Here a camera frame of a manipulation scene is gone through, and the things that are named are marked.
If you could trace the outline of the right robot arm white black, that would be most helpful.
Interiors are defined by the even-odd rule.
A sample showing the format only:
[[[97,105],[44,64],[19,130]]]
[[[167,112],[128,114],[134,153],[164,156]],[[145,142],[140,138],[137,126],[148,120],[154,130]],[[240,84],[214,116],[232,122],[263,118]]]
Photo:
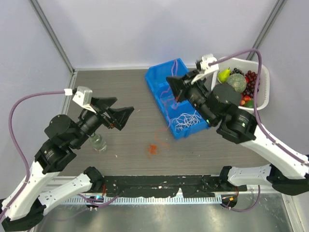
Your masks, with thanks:
[[[224,191],[243,185],[271,186],[276,191],[296,196],[309,190],[307,155],[302,155],[286,145],[270,139],[270,132],[258,126],[254,115],[239,108],[242,99],[229,84],[218,84],[209,91],[202,80],[191,81],[197,70],[184,76],[166,78],[177,102],[188,101],[210,127],[225,140],[246,147],[269,162],[251,168],[225,166],[218,185]]]

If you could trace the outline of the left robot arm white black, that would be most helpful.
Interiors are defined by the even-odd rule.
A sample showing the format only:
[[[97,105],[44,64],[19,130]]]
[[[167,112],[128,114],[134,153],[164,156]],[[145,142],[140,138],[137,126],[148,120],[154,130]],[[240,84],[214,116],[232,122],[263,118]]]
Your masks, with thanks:
[[[134,111],[132,106],[112,108],[116,97],[73,100],[82,107],[78,122],[67,115],[51,119],[44,130],[48,140],[36,153],[29,173],[9,197],[1,200],[0,217],[6,232],[27,231],[66,199],[86,191],[97,193],[102,189],[104,177],[95,167],[88,167],[71,182],[43,192],[48,183],[76,157],[74,150],[80,149],[100,126],[122,130]]]

